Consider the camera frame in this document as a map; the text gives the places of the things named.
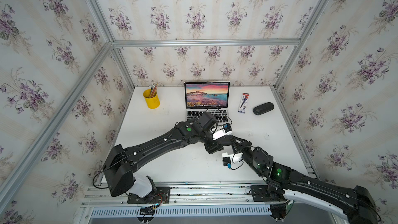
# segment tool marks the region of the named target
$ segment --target laptop keyboard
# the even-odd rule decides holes
[[[187,111],[188,119],[190,118],[199,118],[204,111]],[[228,118],[226,117],[226,110],[208,110],[207,112],[211,113],[219,123],[227,123]]]

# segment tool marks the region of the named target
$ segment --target laptop screen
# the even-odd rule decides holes
[[[186,108],[228,107],[229,82],[185,82]]]

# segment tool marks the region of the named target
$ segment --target box of pens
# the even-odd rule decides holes
[[[249,99],[249,94],[242,93],[242,99],[240,100],[238,112],[241,112],[241,113],[246,112],[246,106],[248,104],[248,99]]]
[[[150,89],[144,91],[143,96],[145,101],[147,102],[147,106],[151,109],[155,109],[160,105],[160,101],[158,98],[158,84],[153,83]]]

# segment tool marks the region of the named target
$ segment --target yellow pencil cup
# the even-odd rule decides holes
[[[158,92],[156,92],[155,96],[152,98],[149,98],[149,94],[150,94],[150,89],[147,89],[144,91],[144,93],[142,95],[144,96],[144,99],[147,102],[148,107],[151,109],[155,109],[160,105],[160,101],[158,98]]]

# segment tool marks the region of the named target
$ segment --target laptop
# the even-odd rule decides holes
[[[229,86],[230,82],[185,82],[186,120],[198,118],[214,106],[207,111],[216,117],[219,124],[227,123]]]

